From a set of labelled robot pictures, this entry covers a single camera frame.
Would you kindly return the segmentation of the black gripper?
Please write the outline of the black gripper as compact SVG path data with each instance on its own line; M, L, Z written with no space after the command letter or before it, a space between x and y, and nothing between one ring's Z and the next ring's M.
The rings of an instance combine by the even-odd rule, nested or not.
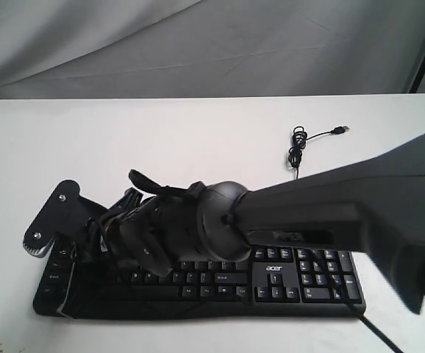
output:
M141 266L164 277L182 261L204 261L197 207L203 185L161 187L142 200L134 188L110 208L85 199L89 206L86 263L119 268Z

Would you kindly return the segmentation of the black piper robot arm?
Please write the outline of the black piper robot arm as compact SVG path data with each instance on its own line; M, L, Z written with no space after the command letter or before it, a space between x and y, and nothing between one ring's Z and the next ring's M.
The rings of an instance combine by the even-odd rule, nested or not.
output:
M129 179L149 197L90 227L84 260L168 274L180 260L246 259L253 246L361 252L405 307L425 300L425 133L378 157L249 190L225 181L188 188Z

